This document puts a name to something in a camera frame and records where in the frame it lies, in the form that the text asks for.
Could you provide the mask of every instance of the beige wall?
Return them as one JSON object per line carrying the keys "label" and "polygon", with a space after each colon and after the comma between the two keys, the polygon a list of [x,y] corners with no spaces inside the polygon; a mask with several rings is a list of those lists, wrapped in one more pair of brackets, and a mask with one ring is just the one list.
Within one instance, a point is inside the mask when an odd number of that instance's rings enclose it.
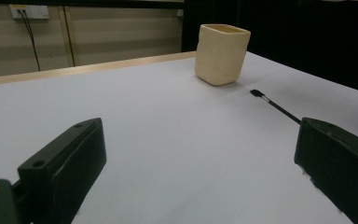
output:
{"label": "beige wall", "polygon": [[[67,8],[76,65],[180,51],[182,23],[174,9]],[[31,21],[41,70],[71,65],[63,11],[48,7],[49,20]],[[0,76],[37,71],[22,21],[0,5]]]}

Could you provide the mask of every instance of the white table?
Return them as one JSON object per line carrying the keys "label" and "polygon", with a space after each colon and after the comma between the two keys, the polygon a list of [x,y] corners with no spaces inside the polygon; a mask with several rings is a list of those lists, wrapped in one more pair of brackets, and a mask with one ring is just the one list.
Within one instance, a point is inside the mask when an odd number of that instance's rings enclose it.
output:
{"label": "white table", "polygon": [[249,91],[357,135],[358,91],[249,52],[240,79],[216,88],[194,63],[1,84],[0,178],[14,183],[37,150],[100,117],[108,162],[76,224],[351,223],[294,164],[299,126]]}

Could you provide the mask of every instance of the electrical outlet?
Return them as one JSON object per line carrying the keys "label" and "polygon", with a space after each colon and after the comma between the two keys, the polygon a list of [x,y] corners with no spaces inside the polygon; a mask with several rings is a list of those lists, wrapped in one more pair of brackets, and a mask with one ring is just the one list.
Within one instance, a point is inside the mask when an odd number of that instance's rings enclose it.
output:
{"label": "electrical outlet", "polygon": [[11,11],[11,15],[13,16],[13,19],[16,20],[22,19],[19,10],[24,11],[28,19],[32,18],[31,10],[27,5],[8,5],[8,6],[10,7],[10,11]]}
{"label": "electrical outlet", "polygon": [[48,14],[47,6],[30,6],[31,14],[33,19],[48,19],[50,18]]}

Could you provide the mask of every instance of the wall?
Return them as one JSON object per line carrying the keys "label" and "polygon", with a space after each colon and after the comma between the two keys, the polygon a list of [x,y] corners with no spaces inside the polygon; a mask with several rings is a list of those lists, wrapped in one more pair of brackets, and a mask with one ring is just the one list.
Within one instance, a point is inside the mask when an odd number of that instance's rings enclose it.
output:
{"label": "wall", "polygon": [[[41,70],[180,52],[176,9],[48,7],[48,12],[49,20],[31,20]],[[35,71],[24,23],[0,5],[0,76]]]}

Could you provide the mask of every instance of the cream ceramic cup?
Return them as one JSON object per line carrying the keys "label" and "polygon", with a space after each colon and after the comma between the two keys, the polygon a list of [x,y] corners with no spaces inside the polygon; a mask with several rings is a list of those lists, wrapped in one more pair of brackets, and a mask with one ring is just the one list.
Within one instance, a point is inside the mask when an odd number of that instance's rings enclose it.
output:
{"label": "cream ceramic cup", "polygon": [[213,86],[234,82],[241,73],[251,33],[225,24],[203,24],[196,53],[196,75]]}

